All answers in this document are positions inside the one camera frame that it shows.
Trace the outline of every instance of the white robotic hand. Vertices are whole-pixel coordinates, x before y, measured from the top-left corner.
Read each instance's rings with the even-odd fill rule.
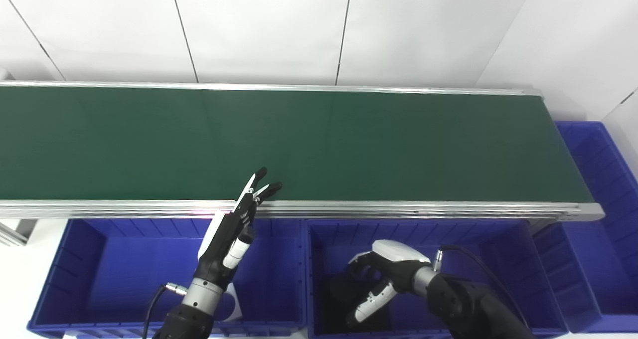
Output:
[[[355,255],[348,263],[351,275],[359,275],[367,268],[370,277],[378,271],[381,282],[357,309],[348,314],[347,325],[351,328],[358,325],[384,307],[397,293],[414,292],[413,278],[417,271],[422,268],[431,271],[431,267],[428,257],[406,244],[387,239],[375,241],[371,251]]]

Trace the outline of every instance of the robotic hand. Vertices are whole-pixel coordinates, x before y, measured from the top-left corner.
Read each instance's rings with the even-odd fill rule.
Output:
[[[455,339],[533,339],[534,336],[485,286],[440,273],[442,251],[435,264],[406,244],[378,240],[372,251],[356,255],[348,264],[354,278],[368,269],[381,282],[358,305],[346,323],[355,327],[386,305],[398,293],[410,292],[428,303],[428,310],[439,317]]]
[[[255,239],[253,219],[257,207],[281,189],[281,183],[277,182],[255,191],[266,172],[263,167],[253,174],[229,213],[216,214],[204,236],[193,282],[187,291],[183,287],[178,289],[185,292],[184,300],[166,315],[153,339],[207,339],[210,336],[212,316],[221,295]]]

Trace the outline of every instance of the cable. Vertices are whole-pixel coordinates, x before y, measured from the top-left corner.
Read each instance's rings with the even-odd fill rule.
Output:
[[[142,339],[146,339],[146,335],[149,332],[149,324],[151,323],[151,312],[153,311],[153,307],[155,307],[155,304],[157,304],[164,291],[166,291],[166,285],[162,284],[158,287],[157,291],[155,291],[155,295],[151,300],[151,304],[149,304],[149,309],[146,311],[146,318],[144,319],[144,330],[142,330]]]
[[[514,309],[516,309],[516,311],[518,313],[518,316],[520,317],[520,320],[529,329],[529,324],[527,323],[527,320],[525,319],[525,316],[522,314],[522,310],[520,310],[520,307],[518,306],[518,304],[514,300],[512,294],[508,291],[508,289],[505,288],[505,286],[503,285],[501,280],[499,280],[496,277],[496,275],[494,275],[494,273],[485,265],[485,263],[483,263],[483,261],[479,257],[474,255],[474,253],[472,253],[471,251],[463,248],[462,246],[457,246],[455,244],[444,244],[444,245],[441,246],[440,250],[441,251],[449,251],[449,250],[451,250],[451,251],[460,251],[461,253],[467,255],[472,260],[474,260],[474,262],[476,262],[476,264],[478,264],[481,267],[481,269],[483,269],[483,271],[485,271],[485,273],[490,277],[490,279],[492,279],[492,281],[496,284],[496,286],[507,297],[507,300],[509,300],[510,303],[513,305]]]

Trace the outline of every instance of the white wall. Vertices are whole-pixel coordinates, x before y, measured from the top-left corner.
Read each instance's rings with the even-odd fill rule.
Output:
[[[638,0],[527,0],[478,87],[536,87],[559,119],[600,120],[638,86]]]
[[[173,0],[12,1],[67,80],[194,82]]]
[[[474,87],[525,0],[350,0],[339,85]]]
[[[603,118],[609,134],[638,178],[638,91]]]
[[[201,82],[333,85],[348,0],[177,0]]]
[[[62,80],[9,0],[0,0],[0,68],[18,79]]]

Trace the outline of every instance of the blue plastic bin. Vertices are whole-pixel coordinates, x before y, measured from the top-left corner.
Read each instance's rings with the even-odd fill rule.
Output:
[[[393,239],[414,246],[431,259],[441,244],[459,244],[479,255],[501,279],[520,305],[539,338],[567,330],[549,286],[538,253],[524,221],[489,219],[442,220],[309,220],[308,228],[308,336],[316,339],[449,338],[449,331],[430,314],[424,300],[410,294],[394,298],[383,318],[383,328],[353,333],[335,329],[342,309],[330,307],[326,296],[330,278],[341,273],[357,253],[371,250],[376,239]],[[445,254],[443,271],[489,284],[487,276],[460,253]]]
[[[43,337],[139,338],[158,285],[188,286],[210,220],[73,219],[68,222],[27,329]],[[215,323],[213,333],[287,336],[305,326],[305,237],[296,219],[256,219],[257,238],[233,283],[242,321]],[[218,312],[227,317],[225,295]],[[182,297],[165,293],[151,330]]]
[[[556,300],[572,332],[638,332],[636,179],[602,123],[556,126],[606,213],[535,235]]]

